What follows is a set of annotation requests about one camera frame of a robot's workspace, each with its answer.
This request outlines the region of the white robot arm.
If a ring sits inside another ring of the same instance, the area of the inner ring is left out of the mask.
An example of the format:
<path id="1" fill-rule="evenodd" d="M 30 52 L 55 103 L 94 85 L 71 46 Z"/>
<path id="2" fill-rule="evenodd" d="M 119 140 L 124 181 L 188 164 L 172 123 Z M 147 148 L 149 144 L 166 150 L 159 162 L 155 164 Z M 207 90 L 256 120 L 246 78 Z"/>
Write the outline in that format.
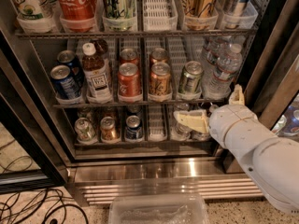
<path id="1" fill-rule="evenodd" d="M 214 109 L 176 111 L 176 121 L 199 133 L 208 133 L 229 150 L 242 170 L 277 210 L 299 212 L 299 143 L 266 128 L 242 102 Z"/>

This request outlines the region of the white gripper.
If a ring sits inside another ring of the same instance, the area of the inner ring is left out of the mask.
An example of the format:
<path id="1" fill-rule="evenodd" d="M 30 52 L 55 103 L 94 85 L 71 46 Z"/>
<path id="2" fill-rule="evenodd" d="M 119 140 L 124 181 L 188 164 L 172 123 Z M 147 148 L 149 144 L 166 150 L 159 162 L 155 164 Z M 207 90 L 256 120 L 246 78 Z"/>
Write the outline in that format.
<path id="1" fill-rule="evenodd" d="M 263 141 L 276 137 L 244 104 L 242 87 L 236 84 L 229 97 L 229 105 L 215 109 L 209 118 L 212 138 L 234 155 L 245 155 Z M 208 133 L 208 117 L 204 109 L 180 110 L 173 115 L 181 125 L 199 133 Z"/>

